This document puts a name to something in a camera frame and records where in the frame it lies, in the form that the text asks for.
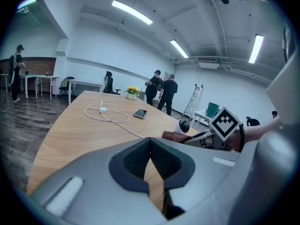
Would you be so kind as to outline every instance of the smartphone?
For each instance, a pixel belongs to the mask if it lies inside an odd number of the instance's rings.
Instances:
[[[144,119],[147,115],[147,110],[139,109],[133,115],[137,118]]]

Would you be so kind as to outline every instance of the fluorescent light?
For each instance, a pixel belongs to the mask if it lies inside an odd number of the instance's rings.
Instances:
[[[188,58],[187,54],[182,50],[182,48],[178,45],[178,43],[175,40],[170,41],[170,43],[173,44],[174,47],[181,53],[181,55],[184,58]]]
[[[254,47],[253,47],[253,51],[249,63],[255,63],[259,50],[261,49],[262,43],[263,43],[263,36],[256,35],[255,43],[254,43]]]
[[[18,6],[18,10],[19,10],[20,8],[22,8],[22,7],[24,7],[24,6],[28,5],[28,4],[30,4],[30,3],[35,2],[35,1],[36,1],[36,0],[25,0],[24,2],[22,2],[22,3]]]
[[[133,8],[131,7],[128,7],[126,6],[125,4],[123,3],[120,3],[116,0],[114,0],[112,2],[112,5],[116,8],[119,8],[119,9],[122,9],[124,10],[125,12],[128,12],[130,14],[132,14],[133,16],[136,16],[137,18],[141,19],[142,21],[144,21],[145,23],[147,23],[148,25],[150,25],[151,23],[153,23],[152,20],[150,20],[149,18],[147,18],[146,16],[144,16],[143,14],[139,13],[138,11],[134,10]]]

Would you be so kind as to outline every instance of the yellow flowers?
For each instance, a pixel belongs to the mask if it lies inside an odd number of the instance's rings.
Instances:
[[[136,90],[137,91],[137,88],[136,87],[127,87],[127,90]]]
[[[137,87],[127,87],[127,90],[125,90],[124,92],[128,92],[130,94],[136,94],[137,96],[140,96],[140,93],[137,90]]]

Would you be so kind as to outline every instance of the aluminum ladder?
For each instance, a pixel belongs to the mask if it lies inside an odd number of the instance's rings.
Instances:
[[[187,116],[188,116],[188,114],[189,114],[188,117],[190,117],[190,120],[192,119],[193,113],[194,113],[194,111],[195,111],[195,108],[196,108],[197,105],[198,105],[199,98],[200,98],[200,95],[201,95],[201,93],[202,93],[202,90],[203,90],[203,85],[201,85],[201,87],[197,87],[197,84],[195,84],[195,88],[194,88],[192,97],[191,97],[189,103],[187,104],[187,107],[186,107],[186,109],[184,110],[184,113],[182,114],[182,117],[183,117],[184,115],[187,115]]]

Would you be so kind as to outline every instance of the cap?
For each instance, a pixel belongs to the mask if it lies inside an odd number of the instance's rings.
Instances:
[[[24,50],[24,47],[23,47],[22,44],[20,44],[20,45],[17,46],[17,50],[20,50],[20,49],[21,49],[21,50]]]

